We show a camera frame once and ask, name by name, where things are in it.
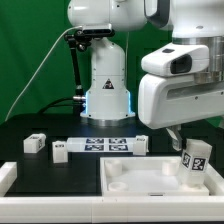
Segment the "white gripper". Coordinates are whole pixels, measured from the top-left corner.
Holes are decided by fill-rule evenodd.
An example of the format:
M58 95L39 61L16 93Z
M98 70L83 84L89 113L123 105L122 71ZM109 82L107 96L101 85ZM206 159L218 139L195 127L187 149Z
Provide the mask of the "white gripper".
M224 81L195 84L193 75L164 78L147 74L139 85L138 116L151 129L167 127L176 151L180 124L224 115Z

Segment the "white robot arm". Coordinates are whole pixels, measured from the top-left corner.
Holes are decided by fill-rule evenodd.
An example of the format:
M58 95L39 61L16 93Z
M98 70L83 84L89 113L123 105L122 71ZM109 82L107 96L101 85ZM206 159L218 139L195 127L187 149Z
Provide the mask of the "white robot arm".
M183 124L224 115L224 0L70 0L68 20L81 38L134 33L138 117L175 149L186 146Z

